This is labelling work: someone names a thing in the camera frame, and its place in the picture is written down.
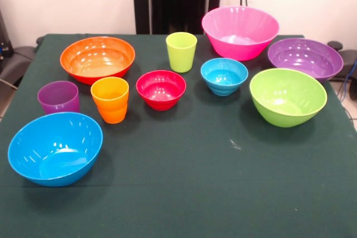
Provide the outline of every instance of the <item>purple cup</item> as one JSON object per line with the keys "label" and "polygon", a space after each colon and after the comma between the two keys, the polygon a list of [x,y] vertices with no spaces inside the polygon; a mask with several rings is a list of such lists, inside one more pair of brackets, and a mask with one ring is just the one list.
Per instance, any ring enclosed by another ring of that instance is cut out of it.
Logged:
{"label": "purple cup", "polygon": [[332,47],[305,38],[287,38],[272,44],[268,57],[275,67],[304,72],[319,82],[334,77],[344,65]]}
{"label": "purple cup", "polygon": [[46,114],[62,111],[79,112],[79,94],[75,84],[55,81],[43,86],[37,93],[38,102]]}

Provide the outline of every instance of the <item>small blue bowl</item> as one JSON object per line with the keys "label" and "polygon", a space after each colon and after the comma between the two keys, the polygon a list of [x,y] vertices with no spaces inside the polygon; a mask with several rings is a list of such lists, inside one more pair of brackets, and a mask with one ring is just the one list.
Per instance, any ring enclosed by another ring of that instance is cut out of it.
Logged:
{"label": "small blue bowl", "polygon": [[103,132],[80,113],[55,113],[28,123],[8,149],[11,167],[29,181],[49,187],[70,185],[93,166]]}
{"label": "small blue bowl", "polygon": [[214,94],[228,96],[246,81],[248,69],[239,61],[215,58],[202,65],[201,75]]}

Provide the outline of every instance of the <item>cup rim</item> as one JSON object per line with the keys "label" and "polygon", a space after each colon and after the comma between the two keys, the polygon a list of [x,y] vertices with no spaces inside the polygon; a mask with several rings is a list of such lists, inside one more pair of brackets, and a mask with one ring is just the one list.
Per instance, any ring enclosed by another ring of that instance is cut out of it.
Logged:
{"label": "cup rim", "polygon": [[[173,35],[176,35],[176,34],[187,34],[187,35],[189,35],[189,36],[193,36],[194,38],[195,38],[195,42],[192,44],[192,45],[190,45],[190,46],[187,46],[187,47],[177,47],[177,46],[172,46],[172,45],[169,45],[168,44],[168,42],[167,42],[167,39],[170,37],[170,36],[173,36]],[[192,47],[194,47],[194,46],[196,46],[197,45],[197,37],[195,36],[195,35],[193,35],[193,34],[191,34],[191,33],[188,33],[188,32],[175,32],[175,33],[171,33],[171,34],[169,34],[167,37],[166,37],[166,45],[167,46],[170,46],[170,47],[173,47],[173,48],[175,48],[175,49],[177,49],[177,50],[187,50],[188,48],[192,48]]]}
{"label": "cup rim", "polygon": [[[103,99],[103,98],[100,98],[98,96],[96,96],[94,93],[93,93],[93,87],[94,85],[96,85],[97,83],[103,81],[103,80],[108,80],[108,79],[115,79],[115,80],[119,80],[119,81],[124,81],[124,83],[126,84],[127,86],[127,89],[126,91],[121,94],[120,96],[116,97],[116,98],[112,98],[112,99]],[[104,78],[101,78],[101,79],[98,79],[96,82],[93,83],[93,85],[90,87],[90,93],[92,95],[92,97],[98,99],[98,100],[101,100],[101,101],[113,101],[113,100],[119,100],[121,98],[123,98],[124,96],[126,96],[128,93],[129,93],[129,83],[125,80],[125,79],[122,79],[120,77],[116,77],[116,76],[107,76],[107,77],[104,77]]]}
{"label": "cup rim", "polygon": [[[44,103],[41,99],[40,99],[40,92],[45,89],[46,87],[52,85],[52,84],[57,84],[57,83],[66,83],[66,84],[69,84],[71,86],[74,86],[74,88],[76,89],[76,93],[74,94],[73,98],[71,98],[70,100],[64,102],[64,103],[58,103],[58,104],[48,104],[48,103]],[[76,84],[74,84],[73,82],[70,82],[70,81],[67,81],[67,80],[58,80],[58,81],[53,81],[53,82],[50,82],[46,85],[44,85],[42,88],[39,89],[39,91],[37,92],[37,100],[40,104],[42,105],[46,105],[46,106],[58,106],[58,105],[65,105],[65,104],[68,104],[70,103],[71,101],[73,101],[74,99],[77,98],[77,96],[79,95],[79,90],[78,90],[78,87]]]}

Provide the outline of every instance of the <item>lime green bowl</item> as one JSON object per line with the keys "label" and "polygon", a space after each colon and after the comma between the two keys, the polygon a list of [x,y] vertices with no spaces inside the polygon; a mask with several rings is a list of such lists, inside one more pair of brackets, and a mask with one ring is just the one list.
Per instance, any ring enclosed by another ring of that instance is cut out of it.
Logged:
{"label": "lime green bowl", "polygon": [[326,90],[316,79],[291,69],[261,71],[251,79],[249,88],[262,117],[281,128],[308,121],[327,102]]}

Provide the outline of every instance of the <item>orange cup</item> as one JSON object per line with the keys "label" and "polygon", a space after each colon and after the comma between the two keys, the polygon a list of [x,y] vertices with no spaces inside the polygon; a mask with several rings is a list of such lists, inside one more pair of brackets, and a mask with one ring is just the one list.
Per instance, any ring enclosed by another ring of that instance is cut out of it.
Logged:
{"label": "orange cup", "polygon": [[103,120],[117,124],[128,110],[129,84],[122,78],[110,76],[97,80],[90,93]]}

